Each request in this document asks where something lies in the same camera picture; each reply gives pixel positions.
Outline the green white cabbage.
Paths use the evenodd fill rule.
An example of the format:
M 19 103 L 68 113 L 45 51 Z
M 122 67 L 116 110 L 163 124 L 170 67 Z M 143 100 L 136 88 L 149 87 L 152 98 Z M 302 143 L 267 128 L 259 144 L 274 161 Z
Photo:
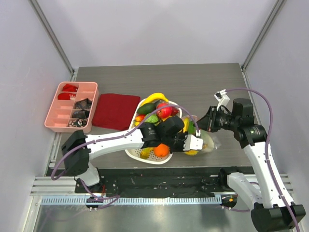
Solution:
M 195 134 L 195 132 L 196 132 L 195 125 L 194 125 L 193 121 L 190 121 L 188 133 L 189 134 Z M 198 152 L 203 152 L 203 153 L 212 152 L 215 148 L 215 143 L 214 143 L 212 137 L 206 131 L 204 131 L 202 129 L 200 129 L 200 132 L 201 132 L 201 139 L 203 140 L 203 148 L 202 148 L 202 150 L 200 150 Z

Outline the yellow banana bunch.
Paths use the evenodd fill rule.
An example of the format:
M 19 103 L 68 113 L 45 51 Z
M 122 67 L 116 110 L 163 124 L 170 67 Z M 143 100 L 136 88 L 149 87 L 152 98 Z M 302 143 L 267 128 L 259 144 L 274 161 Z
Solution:
M 184 123 L 184 128 L 183 128 L 183 132 L 188 132 L 189 129 L 189 125 L 190 125 L 190 119 L 188 117 L 184 117 L 182 118 L 183 123 Z M 189 150 L 189 151 L 185 151 L 185 154 L 189 155 L 189 156 L 194 156 L 198 153 L 197 150 Z

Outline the clear zip top bag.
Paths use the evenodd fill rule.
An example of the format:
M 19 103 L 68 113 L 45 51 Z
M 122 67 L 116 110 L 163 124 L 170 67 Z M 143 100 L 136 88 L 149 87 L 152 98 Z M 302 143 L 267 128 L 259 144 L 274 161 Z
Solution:
M 186 115 L 182 117 L 182 120 L 184 122 L 184 132 L 188 132 L 189 134 L 195 135 L 196 129 L 194 122 L 192 119 Z M 189 150 L 189 151 L 184 151 L 185 154 L 189 156 L 195 156 L 199 153 L 211 153 L 214 150 L 217 150 L 222 144 L 219 141 L 219 139 L 214 136 L 213 134 L 200 130 L 201 131 L 201 139 L 203 140 L 203 148 L 201 150 Z

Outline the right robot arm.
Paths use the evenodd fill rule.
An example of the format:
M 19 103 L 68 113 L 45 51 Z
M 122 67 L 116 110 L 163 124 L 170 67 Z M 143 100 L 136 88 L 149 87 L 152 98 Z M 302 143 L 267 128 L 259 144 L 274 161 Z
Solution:
M 225 173 L 218 178 L 218 185 L 224 191 L 233 189 L 244 200 L 256 230 L 299 230 L 298 223 L 306 211 L 303 205 L 294 203 L 276 165 L 271 164 L 273 158 L 267 144 L 267 132 L 255 123 L 251 100 L 234 99 L 232 111 L 223 105 L 211 106 L 197 124 L 208 132 L 232 131 L 250 160 L 258 187 L 240 172 Z

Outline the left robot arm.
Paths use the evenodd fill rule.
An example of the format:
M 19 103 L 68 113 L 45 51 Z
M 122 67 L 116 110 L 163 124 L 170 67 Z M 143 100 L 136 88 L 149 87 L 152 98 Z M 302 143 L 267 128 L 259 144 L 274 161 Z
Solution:
M 85 135 L 83 130 L 75 131 L 62 145 L 66 176 L 76 176 L 93 193 L 102 189 L 97 168 L 90 160 L 121 150 L 155 148 L 161 144 L 169 151 L 184 151 L 188 132 L 183 130 L 184 122 L 179 117 L 170 117 L 162 123 L 144 122 L 127 130 L 104 135 Z

